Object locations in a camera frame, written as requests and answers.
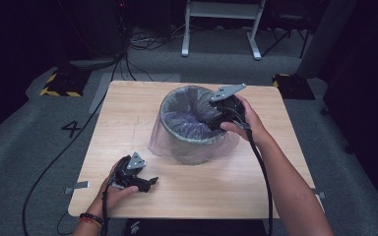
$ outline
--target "hand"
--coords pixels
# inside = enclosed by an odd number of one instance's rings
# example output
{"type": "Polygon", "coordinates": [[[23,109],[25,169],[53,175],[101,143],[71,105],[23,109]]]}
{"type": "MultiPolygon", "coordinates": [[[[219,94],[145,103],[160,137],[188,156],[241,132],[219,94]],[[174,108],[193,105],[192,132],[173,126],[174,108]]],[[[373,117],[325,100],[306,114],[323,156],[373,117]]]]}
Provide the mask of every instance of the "hand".
{"type": "MultiPolygon", "coordinates": [[[[254,143],[259,143],[261,141],[261,138],[267,137],[269,133],[266,131],[265,127],[263,126],[262,121],[260,120],[257,113],[253,110],[250,103],[248,101],[240,96],[235,95],[243,104],[245,108],[245,120],[248,124],[250,124],[251,130],[253,131],[253,140],[254,143]]],[[[245,130],[241,129],[239,126],[235,125],[232,122],[222,122],[220,124],[220,127],[223,130],[231,131],[234,133],[237,133],[239,136],[241,136],[244,140],[248,141],[247,134],[245,133],[245,130]]]]}
{"type": "MultiPolygon", "coordinates": [[[[112,166],[109,176],[112,175],[117,164],[118,162],[116,162],[112,166]]],[[[92,204],[89,206],[87,210],[88,213],[96,214],[102,217],[102,193],[103,191],[105,191],[106,184],[109,181],[109,176],[103,181],[102,185],[100,186],[99,192],[97,193],[96,197],[94,198],[94,201],[92,202],[92,204]]],[[[123,190],[109,186],[108,191],[107,191],[107,202],[106,202],[106,210],[108,212],[108,215],[110,215],[110,212],[112,211],[112,209],[115,208],[115,206],[117,206],[122,199],[137,192],[138,192],[137,186],[130,186],[123,190]]]]}

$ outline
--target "bracelet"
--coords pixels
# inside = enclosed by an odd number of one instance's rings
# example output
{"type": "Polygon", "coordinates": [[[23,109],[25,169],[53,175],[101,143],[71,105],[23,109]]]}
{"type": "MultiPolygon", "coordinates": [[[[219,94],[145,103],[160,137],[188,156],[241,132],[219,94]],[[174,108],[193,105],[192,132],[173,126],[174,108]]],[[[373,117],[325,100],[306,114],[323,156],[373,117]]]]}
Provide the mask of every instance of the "bracelet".
{"type": "Polygon", "coordinates": [[[103,225],[103,219],[101,219],[99,216],[91,214],[91,213],[81,213],[79,215],[79,221],[85,221],[88,223],[96,223],[97,226],[101,227],[103,225]]]}

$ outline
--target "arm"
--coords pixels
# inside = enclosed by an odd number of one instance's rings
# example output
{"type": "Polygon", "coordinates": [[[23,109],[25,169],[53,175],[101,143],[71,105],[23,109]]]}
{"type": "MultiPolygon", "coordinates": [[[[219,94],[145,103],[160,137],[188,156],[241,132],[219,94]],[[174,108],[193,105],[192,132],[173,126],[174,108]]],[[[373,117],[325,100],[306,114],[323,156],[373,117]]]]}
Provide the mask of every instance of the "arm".
{"type": "MultiPolygon", "coordinates": [[[[86,213],[90,213],[96,215],[100,218],[103,218],[102,215],[102,193],[105,190],[106,183],[108,182],[108,178],[103,181],[102,185],[100,186],[99,192],[97,193],[96,197],[92,204],[88,207],[86,213]]],[[[106,209],[109,213],[111,210],[118,205],[118,203],[125,197],[130,196],[134,193],[138,192],[138,187],[131,186],[123,190],[119,190],[112,186],[108,188],[108,198],[106,203],[106,209]]],[[[73,232],[73,236],[96,236],[99,233],[99,226],[95,223],[88,223],[79,221],[78,225],[76,226],[75,231],[73,232]]]]}
{"type": "MultiPolygon", "coordinates": [[[[334,235],[327,217],[314,193],[288,161],[279,145],[263,126],[248,101],[238,96],[245,107],[245,118],[253,131],[253,139],[266,166],[275,206],[289,235],[334,235]]],[[[223,122],[224,130],[239,134],[244,130],[233,123],[223,122]]]]}

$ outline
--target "office chair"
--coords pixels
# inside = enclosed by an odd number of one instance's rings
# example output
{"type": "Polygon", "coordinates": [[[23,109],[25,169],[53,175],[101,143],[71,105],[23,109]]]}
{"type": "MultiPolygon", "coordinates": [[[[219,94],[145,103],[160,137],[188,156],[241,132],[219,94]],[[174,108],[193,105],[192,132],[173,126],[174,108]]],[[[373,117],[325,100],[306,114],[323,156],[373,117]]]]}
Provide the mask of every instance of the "office chair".
{"type": "Polygon", "coordinates": [[[297,30],[299,35],[303,39],[302,49],[300,51],[299,58],[302,59],[303,52],[305,51],[306,42],[311,29],[314,27],[313,13],[317,12],[317,8],[322,6],[325,0],[321,0],[316,6],[308,10],[303,1],[298,0],[272,0],[269,1],[269,15],[270,19],[267,27],[270,28],[277,39],[262,56],[265,56],[270,50],[272,50],[279,42],[287,36],[290,36],[293,30],[297,30]],[[285,30],[285,33],[277,38],[275,35],[275,29],[285,30]],[[306,30],[306,35],[303,37],[302,31],[306,30]]]}

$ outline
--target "table top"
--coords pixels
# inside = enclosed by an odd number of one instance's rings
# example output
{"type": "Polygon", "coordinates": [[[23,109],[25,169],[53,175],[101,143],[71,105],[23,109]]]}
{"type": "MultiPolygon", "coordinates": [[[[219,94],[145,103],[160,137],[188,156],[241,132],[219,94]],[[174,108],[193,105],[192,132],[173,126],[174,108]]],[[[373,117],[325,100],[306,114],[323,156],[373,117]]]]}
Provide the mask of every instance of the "table top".
{"type": "MultiPolygon", "coordinates": [[[[110,84],[69,213],[77,216],[91,204],[102,181],[121,157],[136,151],[147,166],[143,179],[158,177],[148,193],[124,199],[112,217],[140,218],[267,218],[268,199],[260,164],[248,142],[240,139],[228,155],[200,165],[184,165],[152,154],[148,144],[162,100],[173,89],[188,85],[217,90],[219,85],[120,82],[110,84]]],[[[248,99],[289,161],[311,188],[314,183],[279,91],[247,86],[238,92],[248,99]]]]}

